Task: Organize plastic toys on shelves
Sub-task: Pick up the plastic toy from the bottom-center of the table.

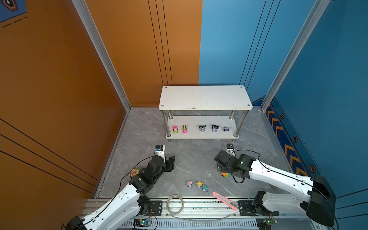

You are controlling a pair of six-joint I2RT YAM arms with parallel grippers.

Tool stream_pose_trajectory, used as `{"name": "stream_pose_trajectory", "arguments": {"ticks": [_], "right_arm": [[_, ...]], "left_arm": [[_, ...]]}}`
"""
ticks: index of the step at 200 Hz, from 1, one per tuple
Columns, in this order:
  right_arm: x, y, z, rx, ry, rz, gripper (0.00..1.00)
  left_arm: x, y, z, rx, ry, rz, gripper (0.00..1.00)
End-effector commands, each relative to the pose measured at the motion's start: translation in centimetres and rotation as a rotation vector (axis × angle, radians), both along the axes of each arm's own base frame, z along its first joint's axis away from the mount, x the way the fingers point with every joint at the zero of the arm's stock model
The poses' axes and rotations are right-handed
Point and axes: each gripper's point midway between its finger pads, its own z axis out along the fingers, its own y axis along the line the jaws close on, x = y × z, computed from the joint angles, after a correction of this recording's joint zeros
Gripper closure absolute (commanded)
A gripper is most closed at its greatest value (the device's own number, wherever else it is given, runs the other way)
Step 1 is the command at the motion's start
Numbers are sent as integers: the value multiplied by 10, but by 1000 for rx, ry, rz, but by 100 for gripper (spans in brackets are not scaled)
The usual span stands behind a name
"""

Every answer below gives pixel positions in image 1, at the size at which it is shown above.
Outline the pink green toy truck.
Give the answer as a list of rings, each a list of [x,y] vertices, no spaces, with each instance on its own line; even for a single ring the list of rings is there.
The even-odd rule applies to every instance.
[[[173,127],[173,133],[174,133],[174,134],[178,134],[178,133],[179,133],[179,131],[178,131],[178,127],[177,127],[177,126],[174,126],[174,127]]]

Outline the black purple figurine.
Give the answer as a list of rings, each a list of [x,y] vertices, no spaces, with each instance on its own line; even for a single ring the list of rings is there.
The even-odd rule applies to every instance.
[[[206,125],[199,125],[198,128],[199,128],[199,132],[203,133],[206,130]]]
[[[215,125],[215,124],[212,124],[211,127],[212,127],[212,132],[217,132],[219,129],[219,125]]]

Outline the pink toy car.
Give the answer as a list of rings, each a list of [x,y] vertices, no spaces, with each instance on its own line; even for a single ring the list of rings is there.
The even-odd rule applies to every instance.
[[[187,126],[186,125],[182,126],[182,132],[183,132],[183,134],[187,134]]]

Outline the orange green toy car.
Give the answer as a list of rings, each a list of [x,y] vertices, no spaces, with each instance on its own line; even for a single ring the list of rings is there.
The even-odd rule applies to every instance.
[[[226,177],[226,178],[229,178],[229,175],[230,175],[229,173],[223,173],[223,172],[221,173],[221,176]]]

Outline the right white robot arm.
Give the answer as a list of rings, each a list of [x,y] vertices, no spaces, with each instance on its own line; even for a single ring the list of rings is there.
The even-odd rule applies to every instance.
[[[253,201],[258,215],[275,215],[285,210],[305,213],[311,220],[327,227],[338,226],[335,216],[336,195],[326,178],[293,174],[267,165],[258,158],[242,154],[235,157],[221,150],[214,158],[221,173],[233,177],[268,183],[286,192],[290,198],[278,199],[275,195],[259,191]]]

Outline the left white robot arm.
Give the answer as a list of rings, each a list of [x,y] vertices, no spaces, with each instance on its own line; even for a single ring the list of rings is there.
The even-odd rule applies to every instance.
[[[176,156],[165,159],[159,155],[151,157],[147,167],[133,176],[129,183],[106,204],[93,213],[79,218],[75,216],[63,230],[116,230],[121,224],[148,210],[150,199],[146,194],[158,179],[175,168]]]

